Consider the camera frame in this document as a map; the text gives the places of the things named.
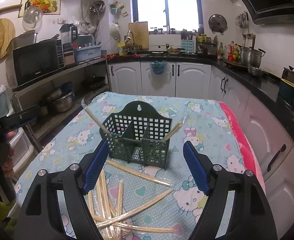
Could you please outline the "person's left hand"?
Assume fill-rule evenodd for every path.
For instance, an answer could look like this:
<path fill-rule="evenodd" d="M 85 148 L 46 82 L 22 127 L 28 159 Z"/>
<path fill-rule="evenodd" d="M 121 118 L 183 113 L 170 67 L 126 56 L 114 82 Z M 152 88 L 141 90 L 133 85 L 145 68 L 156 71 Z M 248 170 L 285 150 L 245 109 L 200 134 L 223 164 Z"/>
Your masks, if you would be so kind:
<path fill-rule="evenodd" d="M 0 164 L 3 174 L 6 178 L 12 178 L 14 175 L 12 157 L 15 154 L 14 149 L 10 146 L 9 141 L 15 136 L 15 132 L 8 132 L 6 141 L 0 143 Z"/>

